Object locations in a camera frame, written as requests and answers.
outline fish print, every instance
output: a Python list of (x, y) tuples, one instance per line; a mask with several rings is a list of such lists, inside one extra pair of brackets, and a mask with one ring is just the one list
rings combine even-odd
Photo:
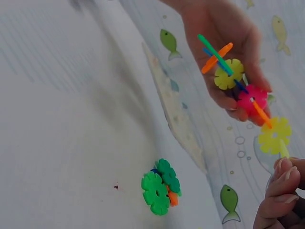
[(220, 201), (223, 207), (228, 211), (228, 214), (225, 215), (222, 224), (225, 224), (231, 220), (240, 222), (240, 217), (235, 211), (238, 203), (238, 195), (235, 190), (228, 185), (224, 185), (220, 191)]
[(247, 9), (254, 6), (254, 3), (252, 0), (245, 0), (247, 2)]
[(269, 94), (267, 101), (268, 101), (269, 106), (271, 106), (271, 104), (276, 102), (276, 98), (274, 97), (274, 95)]
[(170, 51), (168, 56), (168, 61), (171, 61), (175, 58), (182, 58), (181, 54), (177, 51), (177, 40), (174, 35), (172, 35), (167, 30), (160, 31), (160, 40), (162, 45)]
[(256, 156), (257, 161), (259, 164), (270, 174), (269, 180), (266, 185), (266, 189), (269, 186), (270, 179), (272, 177), (272, 174), (274, 172), (273, 165), (275, 164), (275, 161), (278, 160), (281, 156), (279, 154), (265, 154), (260, 149), (260, 144), (258, 143), (258, 137), (256, 136), (253, 140), (253, 148), (254, 148), (254, 154)]
[(286, 45), (287, 41), (287, 30), (283, 20), (278, 16), (272, 17), (272, 29), (278, 40), (277, 51), (284, 51), (287, 56), (291, 55), (289, 47)]

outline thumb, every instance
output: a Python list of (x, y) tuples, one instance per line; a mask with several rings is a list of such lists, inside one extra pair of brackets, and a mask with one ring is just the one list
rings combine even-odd
[(272, 88), (268, 80), (264, 77), (264, 73), (260, 66), (260, 47), (261, 34), (258, 28), (253, 25), (249, 30), (244, 43), (244, 72), (250, 83), (267, 92), (272, 92)]

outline finger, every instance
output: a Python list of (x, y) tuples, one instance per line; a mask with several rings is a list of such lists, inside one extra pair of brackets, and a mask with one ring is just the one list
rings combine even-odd
[(304, 229), (304, 224), (298, 224), (290, 227), (289, 229)]
[(256, 26), (252, 26), (248, 38), (243, 46), (244, 49), (244, 71), (249, 81), (259, 88), (271, 92), (270, 83), (265, 79), (260, 67), (261, 33)]
[(293, 167), (292, 162), (286, 157), (279, 159), (274, 167), (274, 174), (272, 175), (269, 185), (277, 180), (284, 172), (288, 171)]
[(299, 188), (302, 190), (305, 190), (305, 159), (295, 159), (290, 158), (290, 161), (292, 162), (293, 166), (296, 166), (301, 174), (301, 182), (299, 185)]
[(299, 196), (283, 194), (278, 197), (266, 198), (258, 208), (254, 229), (274, 228), (281, 229), (277, 218), (287, 215), (295, 206)]
[[(284, 158), (287, 158), (287, 157), (282, 157), (282, 158), (279, 158), (279, 159), (277, 159), (276, 161), (275, 161), (275, 163), (274, 163), (274, 165), (273, 165), (273, 169), (275, 169), (276, 167), (277, 167), (277, 164), (280, 162), (280, 161), (282, 161)], [(292, 156), (292, 157), (290, 157), (289, 158), (289, 160), (290, 160), (290, 162), (291, 162), (291, 160), (300, 160), (299, 158), (297, 158), (297, 157), (294, 157), (294, 156)]]
[(295, 204), (295, 207), (294, 207), (293, 211), (301, 219), (304, 219), (305, 218), (305, 199), (300, 197), (300, 199)]
[(238, 108), (235, 111), (227, 110), (227, 113), (231, 118), (234, 118), (234, 119), (236, 119), (237, 121), (240, 121), (240, 122), (245, 122), (248, 119), (247, 112), (242, 108)]
[(286, 193), (292, 194), (299, 186), (299, 183), (300, 172), (296, 167), (292, 167), (269, 185), (266, 197), (280, 196)]
[(214, 83), (214, 77), (206, 75), (204, 77), (206, 87), (211, 98), (223, 109), (236, 110), (237, 102), (233, 98), (228, 97), (224, 91), (220, 90)]
[(293, 211), (291, 211), (287, 215), (279, 218), (278, 221), (280, 221), (280, 223), (283, 225), (284, 228), (290, 228), (291, 226), (300, 223), (301, 218)]

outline fingernail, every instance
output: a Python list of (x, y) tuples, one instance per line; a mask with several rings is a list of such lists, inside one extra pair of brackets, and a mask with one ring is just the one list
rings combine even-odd
[(291, 174), (291, 172), (294, 171), (294, 170), (297, 170), (297, 167), (293, 166), (291, 169), (289, 169), (289, 170), (286, 172), (285, 180), (289, 180), (290, 174)]
[(274, 171), (274, 175), (278, 175), (281, 171), (281, 168), (282, 168), (282, 162), (286, 159), (287, 157), (282, 157), (280, 159), (280, 161), (277, 163), (277, 166), (275, 167), (275, 171)]
[(300, 197), (296, 196), (296, 195), (292, 195), (292, 194), (287, 195), (287, 194), (285, 194), (285, 195), (281, 195), (279, 197), (275, 197), (274, 200), (276, 202), (282, 202), (282, 203), (284, 202), (286, 204), (290, 204), (292, 201), (298, 200), (299, 198)]

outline yellow fish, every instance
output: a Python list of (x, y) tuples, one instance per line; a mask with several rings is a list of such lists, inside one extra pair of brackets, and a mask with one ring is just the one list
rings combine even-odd
[(254, 3), (252, 0), (245, 0), (247, 2), (247, 9), (254, 6)]
[(275, 36), (279, 42), (277, 45), (277, 51), (283, 50), (287, 56), (291, 55), (289, 47), (286, 45), (287, 40), (287, 30), (284, 25), (284, 22), (282, 19), (280, 19), (278, 16), (272, 17), (272, 28), (273, 32), (275, 33)]

